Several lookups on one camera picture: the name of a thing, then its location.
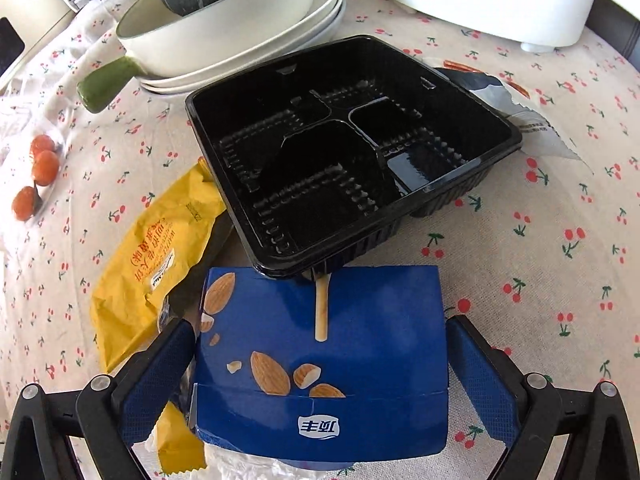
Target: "pan handle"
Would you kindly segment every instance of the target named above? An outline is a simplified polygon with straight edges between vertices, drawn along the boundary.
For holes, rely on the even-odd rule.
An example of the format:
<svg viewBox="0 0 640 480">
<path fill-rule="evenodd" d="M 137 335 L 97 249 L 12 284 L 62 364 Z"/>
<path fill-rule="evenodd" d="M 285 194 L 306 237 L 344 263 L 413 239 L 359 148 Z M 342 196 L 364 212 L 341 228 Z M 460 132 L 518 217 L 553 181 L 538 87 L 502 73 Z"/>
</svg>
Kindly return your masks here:
<svg viewBox="0 0 640 480">
<path fill-rule="evenodd" d="M 130 79 L 145 75 L 132 57 L 122 56 L 91 72 L 78 83 L 78 95 L 92 114 L 103 111 Z"/>
</svg>

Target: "blue gripper pad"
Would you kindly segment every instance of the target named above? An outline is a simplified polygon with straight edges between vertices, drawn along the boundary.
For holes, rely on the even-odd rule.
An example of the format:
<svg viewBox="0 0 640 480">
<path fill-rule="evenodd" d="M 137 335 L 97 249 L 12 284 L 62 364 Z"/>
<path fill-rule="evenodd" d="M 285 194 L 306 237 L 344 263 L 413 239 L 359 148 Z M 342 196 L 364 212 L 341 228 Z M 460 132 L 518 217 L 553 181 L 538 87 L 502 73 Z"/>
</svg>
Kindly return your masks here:
<svg viewBox="0 0 640 480">
<path fill-rule="evenodd" d="M 173 327 L 168 325 L 164 330 Z M 144 442 L 158 421 L 171 393 L 191 362 L 195 350 L 195 335 L 190 323 L 181 319 L 168 337 L 159 335 L 145 352 L 136 354 L 137 360 L 124 381 L 131 380 L 136 370 L 144 370 L 130 386 L 120 410 L 120 436 L 129 446 Z"/>
<path fill-rule="evenodd" d="M 482 339 L 486 346 L 482 351 L 464 326 L 464 322 L 470 322 L 466 319 L 463 322 L 462 318 L 465 316 L 454 316 L 447 321 L 449 364 L 489 436 L 511 447 L 520 433 L 516 400 L 484 353 L 492 351 L 491 347 Z"/>
</svg>

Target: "yellow wrapper piece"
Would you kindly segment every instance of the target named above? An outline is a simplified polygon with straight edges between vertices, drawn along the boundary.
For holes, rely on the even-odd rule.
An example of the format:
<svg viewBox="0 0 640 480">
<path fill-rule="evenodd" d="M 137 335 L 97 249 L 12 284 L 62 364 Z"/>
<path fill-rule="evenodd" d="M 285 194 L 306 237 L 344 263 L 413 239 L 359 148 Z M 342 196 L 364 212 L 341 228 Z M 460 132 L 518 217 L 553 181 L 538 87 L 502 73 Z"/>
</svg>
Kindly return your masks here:
<svg viewBox="0 0 640 480">
<path fill-rule="evenodd" d="M 107 373 L 157 333 L 162 300 L 201 259 L 224 210 L 200 158 L 129 230 L 91 298 L 100 363 Z"/>
<path fill-rule="evenodd" d="M 203 441 L 189 431 L 182 413 L 171 403 L 162 411 L 156 431 L 162 472 L 182 473 L 207 466 Z"/>
</svg>

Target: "plate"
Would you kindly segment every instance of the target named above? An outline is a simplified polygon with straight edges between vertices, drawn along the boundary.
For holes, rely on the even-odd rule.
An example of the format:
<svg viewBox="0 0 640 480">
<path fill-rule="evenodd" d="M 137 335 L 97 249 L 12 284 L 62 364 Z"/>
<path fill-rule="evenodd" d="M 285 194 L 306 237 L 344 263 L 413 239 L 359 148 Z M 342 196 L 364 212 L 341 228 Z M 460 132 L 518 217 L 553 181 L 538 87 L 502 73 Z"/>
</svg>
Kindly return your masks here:
<svg viewBox="0 0 640 480">
<path fill-rule="evenodd" d="M 249 58 L 245 60 L 244 63 L 238 63 L 235 66 L 225 66 L 224 69 L 220 70 L 217 73 L 213 73 L 212 75 L 205 76 L 201 80 L 196 80 L 187 85 L 174 86 L 168 88 L 157 88 L 155 86 L 151 86 L 140 82 L 140 86 L 149 92 L 153 92 L 155 94 L 180 94 L 185 92 L 192 92 L 198 88 L 201 88 L 207 84 L 213 83 L 219 79 L 232 75 L 235 72 L 239 72 L 244 70 L 245 68 L 249 68 L 255 64 L 258 64 L 263 61 L 267 61 L 273 57 L 282 56 L 284 54 L 288 54 L 289 52 L 295 52 L 297 50 L 302 50 L 304 48 L 308 48 L 310 46 L 315 46 L 316 44 L 324 43 L 325 41 L 329 41 L 333 35 L 335 34 L 337 28 L 340 25 L 344 17 L 344 13 L 346 10 L 347 3 L 345 0 L 338 0 L 338 4 L 334 7 L 331 13 L 321 23 L 307 31 L 307 33 L 303 34 L 298 38 L 294 38 L 290 43 L 287 43 L 280 47 L 275 47 L 270 52 L 263 54 L 262 56 Z"/>
<path fill-rule="evenodd" d="M 153 88 L 174 88 L 202 81 L 203 79 L 210 78 L 214 74 L 220 72 L 227 72 L 232 66 L 242 66 L 249 60 L 260 57 L 266 52 L 271 52 L 274 47 L 289 44 L 301 34 L 316 28 L 316 26 L 324 22 L 332 10 L 335 9 L 337 2 L 338 0 L 313 0 L 306 16 L 295 25 L 292 25 L 277 36 L 274 36 L 267 41 L 263 41 L 262 43 L 223 61 L 195 70 L 194 72 L 189 72 L 175 77 L 161 78 L 147 75 L 139 76 L 138 80 L 145 86 L 145 88 L 146 86 Z"/>
</svg>

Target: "silver bolt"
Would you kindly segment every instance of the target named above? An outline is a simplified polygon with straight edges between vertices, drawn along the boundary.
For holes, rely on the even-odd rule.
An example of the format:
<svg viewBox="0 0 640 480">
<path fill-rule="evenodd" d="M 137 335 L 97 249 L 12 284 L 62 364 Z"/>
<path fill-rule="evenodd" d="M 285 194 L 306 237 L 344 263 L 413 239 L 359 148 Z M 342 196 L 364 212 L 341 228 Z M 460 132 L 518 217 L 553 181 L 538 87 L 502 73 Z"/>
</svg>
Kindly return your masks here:
<svg viewBox="0 0 640 480">
<path fill-rule="evenodd" d="M 532 388 L 542 390 L 542 388 L 546 386 L 546 379 L 544 375 L 529 374 L 527 376 L 527 383 L 529 383 L 529 386 L 531 386 Z"/>
<path fill-rule="evenodd" d="M 111 378 L 108 375 L 95 376 L 91 381 L 91 389 L 95 392 L 106 390 L 111 384 Z"/>
<path fill-rule="evenodd" d="M 38 387 L 35 384 L 30 384 L 22 391 L 22 396 L 29 400 L 33 399 L 38 394 Z"/>
<path fill-rule="evenodd" d="M 615 397 L 618 389 L 615 384 L 607 383 L 606 381 L 600 383 L 600 391 L 605 394 L 607 397 Z"/>
</svg>

